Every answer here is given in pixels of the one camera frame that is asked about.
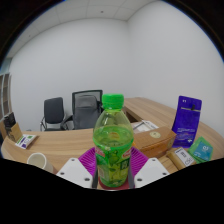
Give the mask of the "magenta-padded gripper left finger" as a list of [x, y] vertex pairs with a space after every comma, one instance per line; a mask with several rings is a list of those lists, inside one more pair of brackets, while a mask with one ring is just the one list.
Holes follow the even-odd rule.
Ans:
[[87, 150], [79, 158], [70, 158], [58, 171], [57, 176], [84, 188], [96, 188], [98, 170], [95, 148]]

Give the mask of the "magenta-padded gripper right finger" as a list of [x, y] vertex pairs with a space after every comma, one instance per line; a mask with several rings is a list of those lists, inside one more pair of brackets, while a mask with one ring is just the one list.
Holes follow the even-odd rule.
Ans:
[[131, 148], [128, 183], [131, 189], [146, 186], [169, 175], [157, 158], [148, 158], [135, 147]]

